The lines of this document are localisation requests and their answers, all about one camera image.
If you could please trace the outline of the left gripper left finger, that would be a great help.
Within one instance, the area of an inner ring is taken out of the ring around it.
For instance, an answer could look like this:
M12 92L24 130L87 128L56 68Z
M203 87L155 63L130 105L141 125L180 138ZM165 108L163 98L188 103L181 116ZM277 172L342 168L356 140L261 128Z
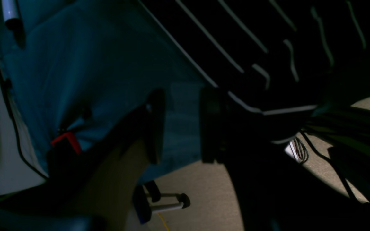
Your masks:
M139 178L160 161L165 115L165 91L154 90L92 148L96 163L78 189L76 212L98 217L94 230L125 230Z

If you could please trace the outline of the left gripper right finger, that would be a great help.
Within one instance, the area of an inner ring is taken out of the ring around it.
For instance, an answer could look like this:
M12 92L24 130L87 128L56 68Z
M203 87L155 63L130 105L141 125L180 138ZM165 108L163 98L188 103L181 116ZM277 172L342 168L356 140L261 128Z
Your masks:
M202 161L223 164L246 231L370 231L370 204L335 191L266 139L265 122L218 88L199 100Z

